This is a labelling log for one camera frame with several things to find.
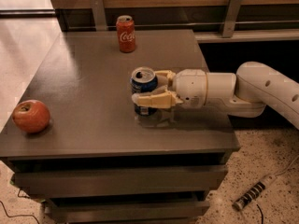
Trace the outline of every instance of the soda can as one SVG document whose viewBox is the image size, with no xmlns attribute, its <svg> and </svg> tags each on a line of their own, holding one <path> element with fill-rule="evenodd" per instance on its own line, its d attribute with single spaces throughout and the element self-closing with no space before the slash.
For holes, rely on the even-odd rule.
<svg viewBox="0 0 299 224">
<path fill-rule="evenodd" d="M 135 50 L 135 24 L 131 16 L 119 16 L 116 22 L 120 51 L 132 52 Z"/>
<path fill-rule="evenodd" d="M 158 78 L 155 72 L 148 67 L 139 67 L 132 72 L 132 93 L 150 92 L 157 88 Z M 156 108 L 143 107 L 135 104 L 135 112 L 140 116 L 149 116 L 156 112 Z"/>
</svg>

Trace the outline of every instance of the red soda can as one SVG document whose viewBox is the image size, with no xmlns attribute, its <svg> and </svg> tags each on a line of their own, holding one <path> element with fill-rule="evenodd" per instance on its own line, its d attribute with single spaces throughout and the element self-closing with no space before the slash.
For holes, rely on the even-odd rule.
<svg viewBox="0 0 299 224">
<path fill-rule="evenodd" d="M 122 15 L 116 22 L 120 51 L 132 52 L 135 50 L 135 25 L 131 16 Z"/>
</svg>

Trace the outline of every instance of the drawer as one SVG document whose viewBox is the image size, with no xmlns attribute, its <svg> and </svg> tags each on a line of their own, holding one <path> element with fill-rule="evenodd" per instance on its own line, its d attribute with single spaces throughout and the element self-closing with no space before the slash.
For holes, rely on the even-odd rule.
<svg viewBox="0 0 299 224">
<path fill-rule="evenodd" d="M 186 221 L 206 212 L 209 203 L 201 201 L 203 197 L 203 192 L 181 192 L 60 198 L 51 200 L 54 205 L 47 208 L 47 215 L 58 223 L 129 220 L 150 222 L 158 219 Z"/>
<path fill-rule="evenodd" d="M 225 165 L 117 168 L 16 173 L 12 181 L 31 197 L 47 199 L 211 190 L 226 174 Z"/>
</svg>

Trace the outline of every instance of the metal bracket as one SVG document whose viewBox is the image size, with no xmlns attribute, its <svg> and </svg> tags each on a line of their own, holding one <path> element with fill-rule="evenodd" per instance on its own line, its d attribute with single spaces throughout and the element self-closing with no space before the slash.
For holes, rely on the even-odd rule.
<svg viewBox="0 0 299 224">
<path fill-rule="evenodd" d="M 96 31 L 106 31 L 107 21 L 103 0 L 90 0 Z"/>
<path fill-rule="evenodd" d="M 235 21 L 241 8 L 242 0 L 230 0 L 226 10 L 224 24 L 221 26 L 221 34 L 223 38 L 232 37 L 235 30 Z"/>
</svg>

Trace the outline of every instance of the can lid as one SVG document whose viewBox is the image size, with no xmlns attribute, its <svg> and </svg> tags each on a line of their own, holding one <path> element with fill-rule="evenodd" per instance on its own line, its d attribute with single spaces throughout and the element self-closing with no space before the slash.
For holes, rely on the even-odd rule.
<svg viewBox="0 0 299 224">
<path fill-rule="evenodd" d="M 132 17 L 129 15 L 122 15 L 122 16 L 118 17 L 118 21 L 120 21 L 120 22 L 128 22 L 131 20 L 132 20 Z"/>
<path fill-rule="evenodd" d="M 149 67 L 138 67 L 132 72 L 132 79 L 138 83 L 147 83 L 155 78 L 155 72 Z"/>
</svg>

